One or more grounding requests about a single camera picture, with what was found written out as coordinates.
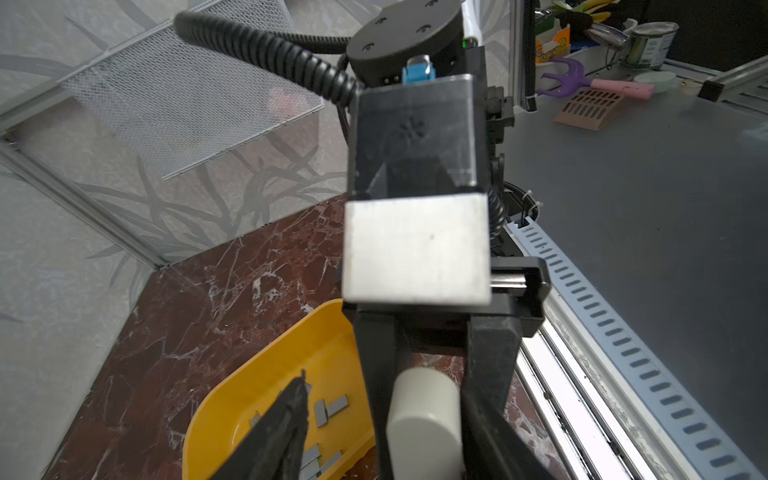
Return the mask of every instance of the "metal mesh panel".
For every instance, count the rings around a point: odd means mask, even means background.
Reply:
[[[294,31],[283,0],[222,0],[193,10]],[[184,44],[170,21],[61,85],[164,180],[323,106],[288,80]]]

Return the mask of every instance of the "paint can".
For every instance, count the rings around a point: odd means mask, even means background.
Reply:
[[[674,22],[643,23],[633,28],[630,32],[629,52],[621,64],[634,70],[660,67],[679,28]]]

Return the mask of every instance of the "yellow box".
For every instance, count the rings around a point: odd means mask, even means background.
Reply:
[[[187,429],[183,480],[208,480],[248,433],[254,414],[263,415],[302,369],[312,386],[304,449],[318,444],[320,464],[342,453],[320,478],[338,480],[376,444],[352,324],[341,305],[341,299],[325,302],[210,391]],[[315,402],[345,394],[349,406],[318,429]]]

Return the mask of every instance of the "purple toy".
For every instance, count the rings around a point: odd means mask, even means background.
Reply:
[[[581,87],[596,88],[598,90],[612,91],[624,94],[628,97],[647,100],[654,94],[653,84],[641,84],[634,81],[601,80],[600,78],[587,78],[584,76],[584,66],[579,60],[573,58],[554,57],[551,61],[568,64],[566,74],[542,74],[542,78],[551,78],[560,82],[557,90],[537,90],[539,95],[551,97],[570,97]]]

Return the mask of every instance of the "red marble surface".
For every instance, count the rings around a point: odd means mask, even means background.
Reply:
[[[326,300],[337,298],[344,197],[156,272],[45,478],[181,478],[181,446],[208,392]],[[463,360],[419,356],[459,381]],[[567,478],[515,378],[508,419]],[[372,449],[347,474],[378,478]]]

